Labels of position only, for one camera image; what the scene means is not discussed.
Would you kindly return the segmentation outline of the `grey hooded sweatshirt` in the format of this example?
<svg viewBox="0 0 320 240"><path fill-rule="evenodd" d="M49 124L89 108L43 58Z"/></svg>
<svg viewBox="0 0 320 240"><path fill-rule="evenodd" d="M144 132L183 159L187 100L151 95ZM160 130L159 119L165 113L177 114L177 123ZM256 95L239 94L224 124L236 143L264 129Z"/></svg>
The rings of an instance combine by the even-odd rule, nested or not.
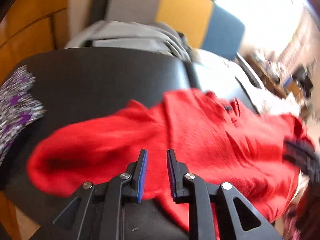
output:
<svg viewBox="0 0 320 240"><path fill-rule="evenodd" d="M164 22L140 24L98 21L74 36L65 48L81 48L86 45L150 51L191 61L190 47L185 36Z"/></svg>

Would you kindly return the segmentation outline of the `white printed cushion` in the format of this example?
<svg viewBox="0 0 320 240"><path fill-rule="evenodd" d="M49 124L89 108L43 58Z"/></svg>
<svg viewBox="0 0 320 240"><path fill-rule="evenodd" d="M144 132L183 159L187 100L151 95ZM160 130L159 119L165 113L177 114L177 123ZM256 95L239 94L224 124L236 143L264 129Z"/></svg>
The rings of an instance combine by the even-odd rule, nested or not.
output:
<svg viewBox="0 0 320 240"><path fill-rule="evenodd" d="M214 92L224 99L236 96L236 90L252 92L265 89L265 85L240 54L236 61L202 49L194 49L192 55L200 90Z"/></svg>

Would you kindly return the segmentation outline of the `leopard print purple cloth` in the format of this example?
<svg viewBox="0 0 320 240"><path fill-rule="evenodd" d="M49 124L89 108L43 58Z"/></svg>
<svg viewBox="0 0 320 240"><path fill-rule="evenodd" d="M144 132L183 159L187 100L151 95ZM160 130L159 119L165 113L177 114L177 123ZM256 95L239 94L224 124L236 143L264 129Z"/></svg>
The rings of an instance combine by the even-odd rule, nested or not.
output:
<svg viewBox="0 0 320 240"><path fill-rule="evenodd" d="M35 79L23 65L1 85L1 162L21 131L46 112L30 93Z"/></svg>

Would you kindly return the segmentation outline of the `red knit sweater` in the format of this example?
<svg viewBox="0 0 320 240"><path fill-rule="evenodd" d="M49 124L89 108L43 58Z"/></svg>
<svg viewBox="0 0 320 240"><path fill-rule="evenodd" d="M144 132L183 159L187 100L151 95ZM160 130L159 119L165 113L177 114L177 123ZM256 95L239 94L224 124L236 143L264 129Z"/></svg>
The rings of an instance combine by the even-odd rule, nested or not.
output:
<svg viewBox="0 0 320 240"><path fill-rule="evenodd" d="M188 207L174 204L167 150L205 181L232 183L270 222L288 207L299 169L282 160L285 139L311 142L302 120L291 115L256 115L240 100L222 100L197 89L164 94L147 108L130 101L125 109L58 129L41 141L27 163L31 182L56 196L82 183L104 183L149 154L144 198L155 198L184 230Z"/></svg>

